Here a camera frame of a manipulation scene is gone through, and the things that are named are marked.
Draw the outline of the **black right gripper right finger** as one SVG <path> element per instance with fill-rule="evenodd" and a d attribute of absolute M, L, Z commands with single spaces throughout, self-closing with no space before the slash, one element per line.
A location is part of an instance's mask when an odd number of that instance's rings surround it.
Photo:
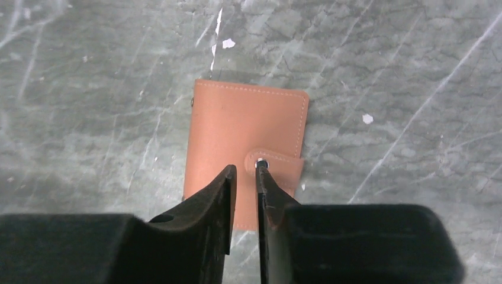
<path fill-rule="evenodd" d="M 301 204 L 255 163 L 262 283 L 462 283 L 439 217 L 417 204 Z"/>

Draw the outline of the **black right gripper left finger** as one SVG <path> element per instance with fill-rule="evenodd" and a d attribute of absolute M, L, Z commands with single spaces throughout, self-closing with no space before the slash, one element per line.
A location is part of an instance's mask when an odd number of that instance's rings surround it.
<path fill-rule="evenodd" d="M 237 169 L 143 221 L 132 214 L 1 216 L 2 283 L 221 283 Z"/>

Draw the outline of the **tan leather card holder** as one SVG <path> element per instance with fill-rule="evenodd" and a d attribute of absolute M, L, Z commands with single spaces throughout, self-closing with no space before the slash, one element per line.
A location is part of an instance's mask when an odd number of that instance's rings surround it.
<path fill-rule="evenodd" d="M 198 79 L 186 157 L 184 197 L 207 186 L 226 166 L 237 169 L 234 227 L 255 231 L 255 164 L 268 162 L 293 195 L 300 181 L 309 96 L 304 91 Z"/>

